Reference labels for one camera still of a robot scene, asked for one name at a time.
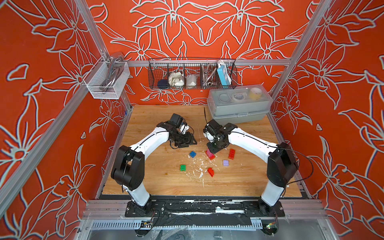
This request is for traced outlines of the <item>long red lego brick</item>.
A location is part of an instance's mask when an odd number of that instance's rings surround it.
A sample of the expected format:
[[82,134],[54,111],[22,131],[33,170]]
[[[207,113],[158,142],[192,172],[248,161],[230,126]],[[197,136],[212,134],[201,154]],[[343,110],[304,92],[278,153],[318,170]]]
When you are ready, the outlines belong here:
[[206,150],[205,153],[206,153],[207,157],[208,157],[210,160],[213,160],[213,159],[216,157],[214,154],[212,154],[212,153],[210,152],[210,150]]
[[233,159],[235,158],[235,154],[236,154],[236,150],[234,150],[234,149],[230,149],[228,158],[229,158],[230,160],[233,160]]

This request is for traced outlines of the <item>green lego brick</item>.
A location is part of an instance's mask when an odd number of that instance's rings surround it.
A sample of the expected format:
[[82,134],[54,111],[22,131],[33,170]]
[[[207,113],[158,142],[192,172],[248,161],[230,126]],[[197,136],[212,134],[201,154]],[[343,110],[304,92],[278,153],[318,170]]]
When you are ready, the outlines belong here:
[[186,165],[180,165],[180,171],[185,172],[187,170]]

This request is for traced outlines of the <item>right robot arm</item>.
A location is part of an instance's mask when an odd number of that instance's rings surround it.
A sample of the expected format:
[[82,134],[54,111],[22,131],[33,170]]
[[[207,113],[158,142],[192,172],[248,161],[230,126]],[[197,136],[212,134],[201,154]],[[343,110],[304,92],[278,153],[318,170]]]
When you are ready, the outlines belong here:
[[286,143],[275,144],[262,140],[231,123],[222,126],[215,120],[206,124],[203,133],[208,139],[207,147],[212,154],[229,145],[235,145],[267,164],[268,183],[259,204],[264,209],[274,207],[299,169],[292,148]]

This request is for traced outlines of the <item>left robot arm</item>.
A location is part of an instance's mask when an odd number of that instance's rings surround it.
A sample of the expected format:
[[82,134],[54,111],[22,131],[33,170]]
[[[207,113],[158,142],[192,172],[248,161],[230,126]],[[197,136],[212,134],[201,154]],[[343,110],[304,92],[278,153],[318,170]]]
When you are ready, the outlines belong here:
[[144,211],[150,208],[151,195],[143,183],[147,158],[166,142],[170,143],[172,149],[196,145],[194,133],[189,132],[189,129],[189,125],[184,120],[180,123],[161,122],[136,144],[119,147],[111,170],[111,178],[121,185],[123,191],[128,191],[135,207]]

